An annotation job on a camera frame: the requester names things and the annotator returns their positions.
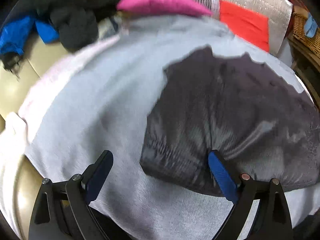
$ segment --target shiny black fabric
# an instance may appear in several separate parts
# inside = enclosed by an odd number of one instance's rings
[[[249,55],[193,52],[165,70],[168,78],[147,118],[140,165],[150,176],[221,196],[207,156],[217,149],[240,173],[285,191],[319,178],[319,113],[267,65]]]

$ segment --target red square fabric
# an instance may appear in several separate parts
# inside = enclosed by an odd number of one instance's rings
[[[227,24],[234,34],[269,52],[268,17],[220,0],[220,21]]]

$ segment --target pink fabric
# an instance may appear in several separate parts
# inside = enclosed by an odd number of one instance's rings
[[[117,5],[117,10],[140,15],[212,15],[212,12],[207,7],[194,0],[121,0]]]
[[[28,142],[31,143],[42,122],[42,118],[59,92],[70,78],[82,70],[98,53],[111,47],[119,40],[119,35],[91,44],[79,52],[56,62],[29,90],[19,109],[20,118],[28,125]]]

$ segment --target red cloth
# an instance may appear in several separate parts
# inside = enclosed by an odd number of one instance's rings
[[[227,24],[234,34],[269,52],[268,17],[220,0],[220,21]]]

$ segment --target blue cloth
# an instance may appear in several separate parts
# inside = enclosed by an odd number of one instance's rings
[[[59,38],[59,34],[49,23],[41,22],[32,16],[25,16],[8,23],[2,29],[0,54],[15,52],[20,56],[23,55],[24,44],[34,23],[36,23],[36,29],[44,43],[52,42]]]
[[[312,17],[312,15],[309,13],[308,20],[306,21],[306,23],[304,25],[304,34],[308,38],[313,38],[316,34],[317,29],[318,29],[318,25],[317,25],[316,21],[314,20],[314,18]]]
[[[36,20],[36,29],[44,43],[50,43],[59,38],[59,33],[49,23]]]
[[[237,185],[234,183],[219,158],[214,154],[214,151],[209,153],[208,163],[210,171],[216,179],[225,198],[233,204],[236,204],[238,202]]]

